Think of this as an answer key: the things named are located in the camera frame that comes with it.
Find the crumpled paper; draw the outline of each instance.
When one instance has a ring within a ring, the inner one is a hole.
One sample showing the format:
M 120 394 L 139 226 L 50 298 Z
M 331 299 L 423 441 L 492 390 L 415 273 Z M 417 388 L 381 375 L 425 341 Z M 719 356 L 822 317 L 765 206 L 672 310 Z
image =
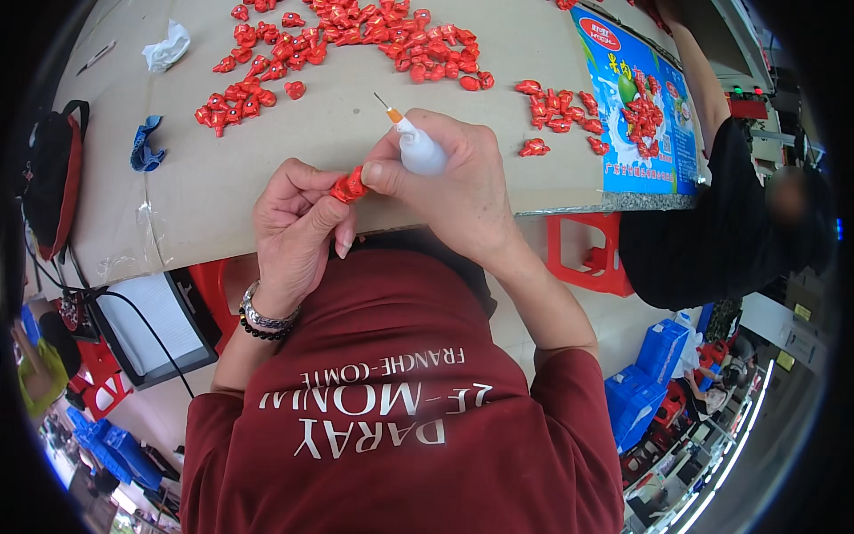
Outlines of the crumpled paper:
M 169 19 L 167 35 L 166 40 L 143 48 L 143 56 L 152 73 L 165 73 L 190 47 L 190 33 L 187 28 L 172 19 Z

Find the white squeeze bottle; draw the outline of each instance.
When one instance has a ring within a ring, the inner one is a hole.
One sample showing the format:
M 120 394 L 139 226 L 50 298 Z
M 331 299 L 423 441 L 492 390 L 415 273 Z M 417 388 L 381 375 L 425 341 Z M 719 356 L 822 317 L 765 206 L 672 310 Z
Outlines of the white squeeze bottle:
M 390 108 L 383 99 L 374 93 L 383 103 L 385 114 L 395 123 L 395 130 L 401 135 L 401 163 L 410 173 L 422 176 L 438 176 L 445 170 L 447 156 L 438 143 L 433 141 L 424 130 L 419 130 L 397 109 Z

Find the metal watch band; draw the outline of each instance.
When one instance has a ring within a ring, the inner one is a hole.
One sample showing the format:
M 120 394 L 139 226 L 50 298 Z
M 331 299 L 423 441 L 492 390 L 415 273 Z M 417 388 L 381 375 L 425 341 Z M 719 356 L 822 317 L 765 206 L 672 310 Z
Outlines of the metal watch band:
M 270 330 L 284 330 L 291 326 L 296 320 L 296 316 L 300 313 L 300 307 L 297 306 L 294 312 L 285 317 L 284 319 L 270 319 L 269 317 L 265 317 L 264 315 L 259 314 L 255 311 L 255 308 L 252 307 L 252 295 L 255 294 L 255 291 L 258 289 L 258 285 L 260 284 L 260 280 L 256 280 L 247 290 L 243 293 L 243 312 L 246 314 L 246 318 L 249 321 L 255 323 L 261 328 L 268 328 Z

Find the table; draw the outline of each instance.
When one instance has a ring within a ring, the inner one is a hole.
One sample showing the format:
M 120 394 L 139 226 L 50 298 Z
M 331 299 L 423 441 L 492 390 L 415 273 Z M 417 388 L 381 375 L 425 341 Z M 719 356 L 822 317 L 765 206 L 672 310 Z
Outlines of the table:
M 672 39 L 624 0 L 581 4 L 620 20 L 663 54 L 676 56 Z M 529 125 L 527 100 L 512 90 L 519 80 L 538 79 L 544 86 L 573 91 L 592 87 L 572 18 L 551 2 L 507 3 L 497 9 L 489 0 L 412 0 L 413 10 L 430 9 L 431 24 L 452 22 L 478 36 L 481 68 L 496 80 L 491 91 L 469 93 L 452 80 L 414 85 L 375 46 L 330 47 L 322 65 L 306 65 L 263 85 L 277 94 L 276 107 L 216 138 L 196 123 L 193 112 L 210 93 L 222 92 L 248 69 L 238 65 L 228 74 L 210 70 L 235 45 L 231 34 L 239 21 L 229 16 L 233 6 L 234 0 L 101 0 L 91 12 L 54 102 L 55 109 L 72 98 L 91 104 L 71 235 L 91 285 L 254 251 L 251 207 L 282 160 L 296 156 L 317 167 L 346 171 L 360 164 L 388 130 L 374 91 L 401 110 L 418 106 L 492 127 L 516 214 L 692 206 L 692 197 L 602 193 L 602 166 L 584 140 L 586 132 L 574 129 L 558 136 Z M 250 10 L 249 22 L 278 22 L 285 11 L 301 14 L 308 25 L 317 20 L 306 4 L 286 0 L 265 14 Z M 165 37 L 170 18 L 187 28 L 190 48 L 166 73 L 149 73 L 140 52 Z M 112 39 L 115 49 L 76 76 Z M 269 49 L 261 44 L 254 54 L 269 55 Z M 291 102 L 282 83 L 296 80 L 306 83 L 307 93 Z M 155 171 L 135 173 L 128 164 L 132 136 L 149 114 L 163 115 L 151 142 L 155 149 L 165 148 L 167 156 Z M 545 138 L 552 152 L 542 158 L 518 157 L 522 142 L 534 137 Z M 419 223 L 392 199 L 372 194 L 357 210 L 358 232 Z M 73 269 L 62 270 L 69 283 L 76 281 Z

